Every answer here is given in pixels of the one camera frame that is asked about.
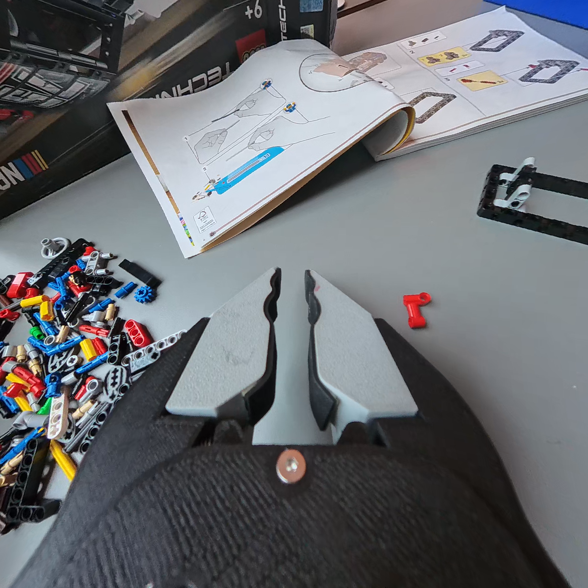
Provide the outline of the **black rectangular lego frame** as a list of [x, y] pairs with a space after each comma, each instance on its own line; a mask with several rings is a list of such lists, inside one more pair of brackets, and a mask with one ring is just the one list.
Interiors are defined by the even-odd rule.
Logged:
[[490, 168], [477, 207], [477, 215], [503, 224], [587, 245], [587, 228], [584, 226], [541, 217], [526, 210], [513, 210], [504, 207], [506, 198], [523, 184], [530, 184], [532, 189], [546, 190], [586, 200], [587, 183], [540, 173], [536, 169], [533, 173], [521, 173], [518, 179], [508, 187], [499, 185], [501, 173], [512, 173], [516, 169], [503, 165], [493, 165]]

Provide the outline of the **lego instruction booklet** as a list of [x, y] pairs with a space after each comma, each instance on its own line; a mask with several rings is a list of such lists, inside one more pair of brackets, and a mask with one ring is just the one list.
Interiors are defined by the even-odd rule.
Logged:
[[500, 7], [345, 56], [283, 40], [205, 90], [108, 108], [189, 259], [357, 143], [381, 161], [586, 99], [587, 56]]

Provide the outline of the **pile of lego pieces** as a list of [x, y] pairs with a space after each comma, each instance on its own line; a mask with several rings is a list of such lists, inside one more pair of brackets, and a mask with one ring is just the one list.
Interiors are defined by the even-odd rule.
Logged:
[[40, 243], [47, 264], [1, 278], [1, 534], [60, 508], [43, 484], [52, 469], [69, 481], [117, 402], [186, 333], [154, 339], [120, 315], [120, 302], [156, 297], [157, 278], [122, 260], [139, 280], [121, 282], [116, 255], [85, 239]]

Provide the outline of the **lego set cardboard box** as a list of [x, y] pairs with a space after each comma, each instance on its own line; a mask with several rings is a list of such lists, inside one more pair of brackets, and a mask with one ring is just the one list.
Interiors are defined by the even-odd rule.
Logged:
[[1, 1], [1, 219], [129, 153], [110, 102], [202, 91], [337, 1]]

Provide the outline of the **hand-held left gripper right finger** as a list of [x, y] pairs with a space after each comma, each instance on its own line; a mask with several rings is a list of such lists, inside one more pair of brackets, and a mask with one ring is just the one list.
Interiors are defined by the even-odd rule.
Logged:
[[417, 405], [372, 315], [314, 270], [305, 271], [305, 294], [309, 399], [319, 429], [414, 416]]

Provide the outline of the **blue plastic bin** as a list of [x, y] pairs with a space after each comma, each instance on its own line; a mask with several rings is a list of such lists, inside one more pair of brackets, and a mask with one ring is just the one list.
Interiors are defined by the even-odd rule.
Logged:
[[564, 24], [587, 29], [587, 1], [489, 1]]

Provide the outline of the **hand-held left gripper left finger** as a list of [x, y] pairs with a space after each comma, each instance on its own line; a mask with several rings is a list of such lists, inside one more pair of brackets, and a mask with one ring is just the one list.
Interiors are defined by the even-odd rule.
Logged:
[[281, 275], [271, 268], [210, 316], [166, 403], [169, 413], [254, 425], [269, 411]]

